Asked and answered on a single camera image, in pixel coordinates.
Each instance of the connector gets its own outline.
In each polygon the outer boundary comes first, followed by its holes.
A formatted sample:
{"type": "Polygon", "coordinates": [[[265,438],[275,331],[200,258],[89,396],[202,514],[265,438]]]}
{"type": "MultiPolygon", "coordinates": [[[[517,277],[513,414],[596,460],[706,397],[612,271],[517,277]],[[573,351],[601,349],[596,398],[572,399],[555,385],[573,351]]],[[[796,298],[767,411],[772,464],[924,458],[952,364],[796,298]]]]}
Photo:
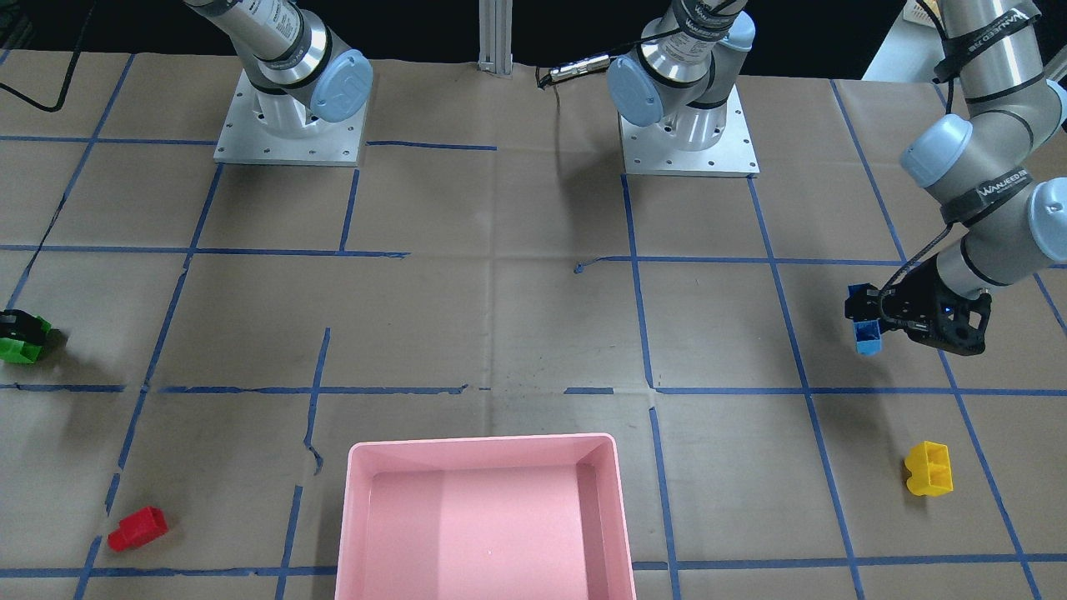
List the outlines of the connector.
{"type": "Polygon", "coordinates": [[[548,85],[555,85],[562,81],[567,81],[568,79],[574,79],[575,77],[582,77],[583,75],[588,75],[590,73],[606,70],[609,66],[611,66],[610,54],[590,57],[588,59],[583,59],[574,63],[568,63],[553,68],[548,72],[548,75],[544,76],[537,82],[537,86],[543,90],[548,85]]]}

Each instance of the pink plastic tray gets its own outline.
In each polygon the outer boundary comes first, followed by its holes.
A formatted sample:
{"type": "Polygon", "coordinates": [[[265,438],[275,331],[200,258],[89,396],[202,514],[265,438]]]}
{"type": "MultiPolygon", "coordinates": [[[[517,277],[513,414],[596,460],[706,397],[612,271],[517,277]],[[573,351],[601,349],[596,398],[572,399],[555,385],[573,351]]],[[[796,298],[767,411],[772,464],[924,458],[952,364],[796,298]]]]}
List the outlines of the pink plastic tray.
{"type": "Polygon", "coordinates": [[[349,453],[336,600],[635,600],[606,433],[349,453]]]}

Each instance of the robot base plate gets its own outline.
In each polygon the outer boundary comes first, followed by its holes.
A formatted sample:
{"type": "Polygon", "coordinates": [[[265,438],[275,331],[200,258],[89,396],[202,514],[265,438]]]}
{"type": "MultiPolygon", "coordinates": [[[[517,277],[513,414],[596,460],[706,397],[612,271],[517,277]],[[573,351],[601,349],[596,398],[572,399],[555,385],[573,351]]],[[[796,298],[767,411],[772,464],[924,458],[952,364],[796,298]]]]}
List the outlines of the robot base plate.
{"type": "Polygon", "coordinates": [[[236,164],[297,164],[308,167],[355,167],[363,146],[367,105],[340,123],[329,124],[320,133],[303,139],[275,136],[258,123],[256,90],[241,73],[226,124],[214,148],[216,162],[236,164]]]}
{"type": "Polygon", "coordinates": [[[714,146],[699,152],[673,147],[674,137],[660,127],[638,127],[619,117],[622,154],[631,175],[747,177],[760,172],[737,89],[727,99],[729,121],[714,146]]]}

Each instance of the wire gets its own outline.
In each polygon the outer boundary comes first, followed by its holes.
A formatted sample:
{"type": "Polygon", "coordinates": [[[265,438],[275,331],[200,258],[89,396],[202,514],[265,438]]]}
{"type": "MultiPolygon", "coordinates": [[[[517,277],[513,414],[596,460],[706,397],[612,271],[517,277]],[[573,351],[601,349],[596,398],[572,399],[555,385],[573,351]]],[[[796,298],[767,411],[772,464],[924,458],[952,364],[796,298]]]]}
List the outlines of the wire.
{"type": "MultiPolygon", "coordinates": [[[[941,42],[947,42],[949,34],[944,31],[944,26],[941,23],[941,19],[939,19],[937,14],[934,13],[934,10],[929,7],[929,4],[926,3],[926,0],[915,0],[915,2],[919,4],[919,7],[922,9],[924,13],[926,13],[926,16],[929,17],[931,21],[934,21],[934,29],[937,30],[937,34],[939,37],[941,37],[941,42]]],[[[956,91],[956,78],[954,77],[949,80],[949,99],[945,101],[944,106],[945,114],[952,113],[952,101],[955,96],[955,91],[956,91]]]]}
{"type": "Polygon", "coordinates": [[[96,9],[96,1],[97,0],[93,0],[93,3],[89,7],[89,12],[85,13],[85,19],[81,23],[81,31],[78,32],[78,40],[74,43],[74,51],[70,53],[70,62],[67,64],[66,75],[63,77],[63,86],[60,88],[60,97],[55,100],[54,105],[45,106],[11,85],[7,85],[6,83],[0,83],[0,90],[14,95],[16,98],[27,102],[37,110],[43,110],[45,112],[59,112],[62,110],[63,105],[66,102],[67,92],[70,91],[70,80],[74,79],[74,70],[78,67],[78,59],[81,57],[82,42],[85,40],[85,32],[89,30],[89,21],[93,17],[93,11],[96,9]]]}
{"type": "Polygon", "coordinates": [[[922,259],[923,256],[926,256],[926,254],[929,253],[930,250],[934,250],[934,247],[936,247],[937,244],[941,243],[941,240],[943,240],[944,238],[949,237],[949,233],[952,232],[952,227],[955,224],[956,224],[955,222],[949,223],[944,227],[944,231],[942,231],[940,234],[938,234],[938,236],[936,238],[934,238],[929,243],[927,243],[925,248],[923,248],[922,250],[920,250],[907,263],[905,263],[904,265],[902,265],[901,268],[897,269],[895,273],[893,273],[893,277],[889,278],[889,281],[886,282],[886,285],[881,286],[881,289],[878,290],[878,316],[882,320],[891,322],[891,323],[893,323],[893,325],[895,325],[897,327],[904,327],[904,328],[907,328],[909,326],[915,325],[915,321],[901,320],[901,319],[897,319],[897,318],[894,318],[894,317],[890,317],[889,315],[887,315],[885,306],[882,305],[882,302],[886,300],[886,296],[889,295],[889,288],[892,287],[893,284],[896,283],[896,280],[899,279],[899,277],[902,274],[904,274],[905,271],[909,270],[912,266],[914,266],[915,263],[918,263],[920,259],[922,259]]]}

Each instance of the blue tape grid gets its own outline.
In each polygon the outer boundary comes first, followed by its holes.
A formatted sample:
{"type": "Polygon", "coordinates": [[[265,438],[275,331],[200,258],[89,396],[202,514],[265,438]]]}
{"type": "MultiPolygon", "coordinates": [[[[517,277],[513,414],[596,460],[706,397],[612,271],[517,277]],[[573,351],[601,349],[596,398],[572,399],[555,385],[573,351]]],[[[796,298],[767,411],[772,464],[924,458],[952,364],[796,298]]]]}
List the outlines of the blue tape grid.
{"type": "MultiPolygon", "coordinates": [[[[770,243],[770,234],[767,231],[767,222],[763,216],[763,208],[760,206],[760,195],[757,193],[755,183],[751,177],[748,179],[748,190],[752,195],[752,206],[755,209],[757,221],[760,223],[760,233],[763,236],[763,244],[767,250],[767,257],[775,256],[774,247],[770,243]]],[[[838,485],[833,478],[833,468],[830,464],[830,456],[826,449],[826,441],[823,438],[823,427],[818,421],[818,412],[815,410],[815,400],[808,384],[808,373],[803,366],[803,359],[800,357],[800,346],[797,343],[796,331],[793,328],[793,317],[790,315],[789,302],[785,300],[785,289],[782,286],[782,278],[778,271],[778,265],[770,265],[770,274],[775,280],[775,289],[778,293],[778,302],[781,305],[782,318],[785,321],[785,329],[790,336],[790,346],[793,349],[793,360],[796,363],[797,375],[800,378],[800,385],[803,390],[805,402],[808,407],[808,417],[811,420],[812,430],[815,432],[815,443],[818,446],[818,456],[823,462],[823,474],[826,477],[827,486],[830,489],[830,500],[833,503],[833,511],[838,519],[838,527],[841,530],[841,541],[845,549],[845,558],[848,570],[853,577],[853,586],[856,588],[856,598],[864,600],[863,583],[860,579],[859,565],[856,563],[856,553],[853,550],[851,537],[848,535],[848,524],[845,521],[844,508],[841,505],[841,496],[838,493],[838,485]]]]}
{"type": "MultiPolygon", "coordinates": [[[[9,52],[4,52],[0,56],[0,64],[6,59],[9,52]]],[[[214,145],[214,141],[207,140],[152,140],[152,139],[122,139],[122,138],[100,138],[99,132],[102,129],[103,123],[110,113],[111,108],[114,105],[115,98],[122,86],[126,75],[129,72],[129,67],[133,61],[133,57],[128,60],[123,74],[120,78],[118,83],[105,109],[105,114],[101,117],[96,130],[91,138],[51,138],[51,137],[31,137],[31,136],[0,136],[0,141],[30,141],[30,142],[74,142],[74,143],[86,143],[86,149],[82,155],[81,161],[71,176],[70,181],[67,186],[67,193],[73,190],[74,185],[77,180],[77,176],[80,174],[84,163],[87,159],[89,153],[95,144],[175,144],[175,145],[214,145]]],[[[769,235],[767,234],[766,224],[763,219],[762,210],[759,205],[759,199],[755,190],[754,184],[749,180],[750,191],[752,194],[753,206],[758,214],[758,219],[761,225],[761,233],[764,236],[764,242],[767,248],[766,257],[702,257],[702,256],[641,256],[637,253],[636,246],[636,235],[633,218],[633,209],[630,198],[630,189],[626,177],[622,177],[623,196],[625,202],[626,218],[627,218],[627,233],[631,242],[631,254],[628,256],[605,256],[591,260],[589,263],[580,264],[576,267],[575,271],[580,272],[586,266],[601,262],[631,262],[634,284],[635,284],[635,300],[637,303],[638,311],[638,322],[641,334],[642,342],[642,357],[644,360],[646,367],[646,379],[650,386],[652,386],[652,369],[651,369],[651,356],[648,345],[648,330],[644,320],[644,307],[643,298],[641,295],[640,285],[640,263],[749,263],[749,264],[766,264],[771,268],[771,272],[775,277],[776,288],[779,295],[779,301],[782,309],[783,319],[785,320],[786,329],[790,332],[791,345],[794,351],[794,358],[797,362],[798,374],[801,379],[801,388],[774,388],[774,389],[736,389],[736,388],[653,388],[658,393],[663,394],[732,394],[732,395],[752,395],[752,394],[796,394],[805,395],[808,407],[809,416],[812,419],[813,429],[816,436],[816,441],[818,442],[819,454],[823,458],[824,471],[827,476],[827,481],[830,487],[831,498],[834,502],[834,508],[838,514],[839,524],[842,530],[842,539],[846,548],[845,558],[810,558],[810,559],[770,559],[770,560],[707,560],[707,562],[694,562],[694,560],[678,560],[676,554],[673,551],[673,526],[670,517],[670,504],[669,504],[669,493],[667,490],[666,473],[663,459],[662,440],[659,437],[658,417],[656,415],[655,409],[650,411],[650,424],[653,429],[654,445],[656,452],[656,462],[657,462],[657,475],[659,477],[660,485],[660,498],[664,511],[665,520],[665,533],[668,538],[668,562],[667,563],[634,563],[635,570],[667,570],[671,573],[672,583],[672,594],[675,599],[681,599],[681,586],[679,582],[678,572],[681,570],[701,570],[701,569],[768,569],[768,568],[805,568],[805,567],[848,567],[853,573],[854,583],[857,588],[858,598],[863,598],[863,590],[860,584],[859,574],[857,567],[859,566],[880,566],[880,565],[926,565],[926,564],[984,564],[984,563],[1019,563],[1021,564],[1023,571],[1026,575],[1028,583],[1031,586],[1031,590],[1035,599],[1040,598],[1040,593],[1037,589],[1036,583],[1034,581],[1033,574],[1031,572],[1030,563],[1065,563],[1067,562],[1067,554],[1025,554],[1021,548],[1018,540],[1018,535],[1012,524],[1010,518],[1004,508],[1003,501],[1000,496],[999,489],[997,488],[996,480],[993,478],[991,469],[985,459],[985,455],[982,452],[981,444],[978,443],[977,433],[970,421],[969,414],[967,412],[966,404],[962,399],[965,395],[996,395],[996,396],[1067,396],[1067,391],[1064,390],[1025,390],[1025,389],[966,389],[959,388],[956,383],[955,377],[952,374],[951,366],[946,358],[941,354],[941,360],[945,369],[945,374],[950,381],[949,388],[810,388],[807,382],[807,377],[803,370],[802,360],[799,354],[799,349],[796,343],[796,336],[793,331],[792,320],[789,314],[789,306],[785,299],[784,290],[781,285],[781,280],[778,273],[778,265],[782,264],[800,264],[800,265],[861,265],[861,266],[898,266],[905,259],[903,246],[901,244],[899,238],[896,234],[895,226],[893,225],[892,219],[886,207],[886,204],[881,198],[880,190],[878,189],[877,181],[871,171],[870,164],[867,163],[866,157],[863,153],[862,145],[856,133],[856,130],[851,124],[848,116],[847,109],[841,98],[840,92],[838,90],[837,83],[830,81],[831,89],[833,91],[834,97],[838,101],[839,108],[841,109],[842,116],[848,128],[849,135],[851,136],[853,142],[856,145],[857,154],[863,163],[864,171],[871,181],[872,190],[874,191],[875,198],[878,202],[879,208],[882,211],[882,216],[886,220],[887,226],[890,230],[891,236],[893,238],[894,246],[897,248],[897,253],[901,255],[901,262],[895,260],[849,260],[849,259],[818,259],[818,258],[777,258],[774,256],[773,248],[770,246],[769,235]],[[830,463],[828,455],[826,452],[825,443],[822,439],[822,431],[818,424],[818,416],[814,410],[814,405],[812,401],[812,395],[814,394],[952,394],[956,397],[957,404],[960,409],[961,416],[968,427],[968,431],[971,436],[972,443],[975,451],[980,457],[980,461],[983,465],[983,470],[987,477],[990,486],[990,490],[993,493],[998,507],[1001,510],[1002,518],[1005,522],[1005,527],[1008,530],[1009,536],[1012,537],[1013,544],[1015,546],[1015,554],[973,554],[973,555],[928,555],[928,556],[877,556],[877,557],[857,557],[851,551],[851,544],[848,538],[847,526],[844,520],[844,515],[841,509],[840,499],[838,498],[835,485],[833,483],[832,470],[830,469],[830,463]]],[[[937,95],[941,98],[942,106],[944,104],[943,94],[941,91],[935,86],[937,95]]],[[[367,142],[367,145],[394,145],[394,146],[409,146],[409,147],[421,147],[421,148],[439,148],[439,149],[466,149],[466,151],[496,151],[495,146],[481,146],[481,145],[460,145],[460,144],[430,144],[430,143],[419,143],[419,142],[402,142],[402,141],[375,141],[367,142]]],[[[216,180],[212,183],[212,192],[218,184],[219,172],[217,172],[216,180]]],[[[207,209],[210,205],[210,195],[208,201],[205,203],[205,209],[201,216],[201,222],[197,224],[197,232],[194,234],[194,240],[190,248],[136,248],[136,247],[76,247],[76,246],[46,246],[43,251],[54,251],[54,252],[129,252],[129,253],[165,253],[165,254],[185,254],[186,255],[186,267],[188,268],[192,256],[196,254],[251,254],[251,255],[298,255],[298,256],[359,256],[359,257],[392,257],[392,258],[403,258],[408,253],[403,252],[357,252],[357,251],[346,251],[345,246],[349,236],[352,212],[355,203],[356,187],[359,184],[359,171],[353,174],[352,189],[349,198],[348,210],[346,212],[345,224],[341,233],[340,244],[338,250],[335,251],[321,251],[321,250],[272,250],[272,249],[201,249],[196,247],[198,241],[200,232],[203,228],[204,219],[207,215],[207,209]]],[[[2,244],[0,250],[13,250],[13,251],[32,251],[35,250],[35,246],[18,246],[18,244],[2,244]]],[[[1062,265],[1055,266],[1055,268],[1065,268],[1062,265]]],[[[1044,282],[1039,277],[1035,277],[1035,280],[1045,295],[1050,309],[1053,311],[1057,321],[1061,327],[1064,328],[1065,333],[1067,333],[1067,326],[1065,326],[1064,319],[1061,316],[1055,303],[1052,301],[1051,295],[1048,293],[1044,282]]],[[[178,296],[180,296],[180,288],[184,284],[185,275],[179,279],[178,285],[175,289],[175,295],[172,298],[172,304],[168,311],[168,317],[164,319],[163,329],[160,332],[160,337],[157,341],[157,347],[154,351],[153,361],[149,364],[148,373],[146,374],[145,384],[142,388],[141,397],[139,398],[138,408],[136,409],[134,415],[130,422],[130,428],[127,436],[127,441],[124,444],[123,454],[121,456],[121,463],[125,463],[125,458],[128,456],[129,444],[132,441],[132,433],[136,429],[137,417],[140,414],[140,408],[143,406],[143,397],[147,392],[147,386],[150,381],[150,376],[155,369],[155,364],[158,361],[159,352],[161,351],[162,344],[165,341],[166,330],[170,325],[170,320],[173,318],[173,312],[177,303],[178,296]]],[[[20,293],[22,286],[25,285],[25,279],[20,281],[19,286],[16,288],[15,294],[13,294],[13,303],[17,300],[17,296],[20,293]]],[[[160,390],[163,393],[191,393],[191,394],[208,394],[208,393],[264,393],[264,394],[309,394],[312,400],[309,402],[308,411],[308,439],[313,432],[316,401],[317,395],[319,393],[327,394],[461,394],[465,390],[465,385],[460,388],[330,388],[321,386],[321,370],[324,364],[325,350],[329,345],[329,330],[323,338],[323,346],[320,350],[319,363],[316,368],[316,379],[312,388],[264,388],[264,389],[238,389],[238,388],[180,388],[172,386],[160,390]]],[[[0,383],[0,390],[4,389],[18,389],[27,392],[78,392],[78,393],[118,393],[124,391],[125,386],[122,385],[43,385],[43,384],[17,384],[17,383],[0,383]]],[[[614,390],[607,388],[570,388],[564,393],[567,394],[610,394],[614,390]]],[[[121,480],[121,472],[115,473],[111,486],[108,492],[108,507],[113,502],[114,494],[118,488],[121,480]]],[[[76,591],[75,598],[81,598],[84,594],[85,584],[90,578],[96,577],[175,577],[175,575],[186,575],[186,577],[248,577],[248,575],[260,575],[260,577],[277,577],[278,578],[278,588],[277,598],[284,595],[285,588],[285,578],[286,577],[309,577],[309,575],[332,575],[336,573],[335,566],[315,566],[315,567],[290,567],[289,559],[291,558],[291,548],[294,537],[296,524],[299,518],[300,511],[300,498],[302,488],[297,486],[293,493],[293,504],[290,510],[289,527],[286,535],[286,547],[283,555],[283,563],[281,567],[243,567],[243,568],[233,568],[233,569],[219,569],[219,570],[177,570],[177,569],[130,569],[130,568],[94,568],[93,564],[95,562],[96,554],[99,550],[99,544],[101,539],[95,538],[90,547],[90,552],[86,555],[86,563],[82,569],[0,569],[0,579],[3,578],[75,578],[79,579],[78,590],[76,591]]]]}
{"type": "Polygon", "coordinates": [[[303,493],[304,488],[301,486],[296,486],[292,490],[292,507],[289,509],[289,526],[285,530],[285,549],[282,551],[282,571],[277,575],[277,587],[274,588],[274,600],[285,599],[285,583],[289,575],[289,562],[292,559],[292,542],[297,538],[297,520],[300,518],[300,499],[303,493]]]}
{"type": "Polygon", "coordinates": [[[315,449],[312,438],[315,435],[315,417],[319,410],[319,393],[322,390],[322,369],[327,364],[327,352],[330,350],[330,328],[322,334],[322,347],[319,349],[319,360],[315,363],[315,379],[312,383],[310,401],[307,405],[307,432],[304,435],[304,447],[315,456],[315,474],[322,471],[322,455],[315,449]]]}
{"type": "MultiPolygon", "coordinates": [[[[1026,554],[1030,563],[1067,563],[1067,554],[1026,554]]],[[[991,565],[1017,563],[1016,554],[929,554],[915,556],[858,556],[861,567],[894,567],[902,565],[991,565]]],[[[847,567],[845,558],[769,558],[752,560],[679,560],[680,571],[811,569],[847,567]]],[[[667,563],[635,562],[635,571],[666,571],[667,563]]],[[[84,568],[0,569],[0,579],[74,579],[85,573],[84,568]]],[[[95,567],[87,571],[95,578],[171,578],[171,577],[323,577],[336,575],[337,566],[313,567],[230,567],[227,569],[138,569],[133,567],[95,567]]]]}
{"type": "MultiPolygon", "coordinates": [[[[81,175],[82,169],[85,168],[85,162],[89,161],[89,155],[93,152],[93,146],[96,145],[96,140],[100,137],[100,131],[103,130],[103,124],[108,122],[108,116],[111,114],[111,109],[115,106],[115,100],[118,98],[118,92],[123,89],[123,83],[126,81],[126,76],[129,75],[130,67],[133,65],[133,54],[126,60],[126,65],[123,66],[123,72],[118,76],[118,81],[115,82],[115,88],[111,92],[111,97],[108,98],[108,104],[103,107],[103,114],[100,115],[100,121],[97,122],[96,128],[93,129],[93,136],[87,140],[85,144],[85,151],[81,153],[81,159],[78,161],[78,167],[75,168],[74,174],[70,175],[70,180],[67,181],[66,189],[63,190],[63,198],[60,200],[59,206],[55,207],[55,212],[52,218],[52,224],[57,222],[63,212],[63,207],[66,205],[67,199],[70,198],[70,192],[74,191],[75,184],[78,183],[78,176],[81,175]]],[[[31,260],[26,269],[22,271],[22,277],[19,278],[18,284],[15,289],[11,293],[11,297],[7,300],[6,309],[10,311],[15,307],[15,303],[18,301],[18,297],[22,294],[22,288],[26,287],[26,282],[30,279],[30,271],[33,270],[33,263],[31,260]]]]}
{"type": "MultiPolygon", "coordinates": [[[[882,202],[881,192],[878,190],[878,185],[874,179],[874,175],[871,172],[870,165],[867,164],[866,157],[863,154],[863,148],[860,144],[859,138],[856,136],[856,130],[853,128],[851,120],[848,116],[848,110],[845,108],[845,105],[841,99],[841,94],[838,91],[837,83],[833,80],[830,80],[830,85],[833,89],[833,94],[838,100],[838,106],[841,108],[841,114],[845,119],[845,123],[848,126],[848,131],[851,135],[853,141],[856,144],[856,151],[859,154],[860,160],[863,162],[863,168],[871,179],[871,186],[874,189],[875,195],[878,199],[878,204],[882,209],[882,215],[886,218],[886,224],[889,226],[889,233],[893,237],[893,243],[896,246],[897,251],[901,253],[901,258],[905,259],[906,256],[904,254],[904,248],[901,244],[901,239],[899,236],[897,235],[896,227],[893,225],[893,220],[890,217],[889,211],[886,209],[885,202],[882,202]]],[[[1012,523],[1012,518],[1008,516],[1007,509],[1004,507],[1003,500],[1001,499],[1000,495],[1000,490],[997,486],[996,479],[993,478],[992,470],[989,468],[989,464],[985,458],[985,453],[982,451],[982,444],[978,442],[977,432],[975,431],[971,423],[970,415],[968,414],[967,411],[966,402],[964,401],[964,396],[959,392],[959,386],[956,383],[956,377],[952,372],[952,366],[949,364],[949,360],[943,351],[939,350],[938,356],[940,357],[941,364],[944,367],[944,373],[949,379],[949,384],[953,389],[954,392],[953,395],[956,397],[956,404],[959,407],[960,416],[962,417],[964,423],[967,426],[968,433],[971,437],[971,444],[974,446],[974,452],[977,454],[978,460],[982,463],[982,469],[985,472],[986,480],[989,484],[989,489],[992,492],[994,500],[997,501],[997,506],[1000,509],[1001,518],[1004,521],[1004,526],[1007,530],[1008,536],[1012,538],[1012,543],[1015,547],[1016,551],[1016,558],[1018,559],[1020,566],[1022,567],[1023,574],[1026,578],[1026,582],[1030,585],[1030,589],[1034,596],[1034,599],[1040,600],[1041,594],[1037,588],[1037,582],[1034,580],[1034,574],[1030,568],[1030,563],[1026,560],[1025,554],[1023,553],[1022,550],[1022,544],[1019,542],[1019,536],[1016,534],[1015,526],[1012,523]]]]}

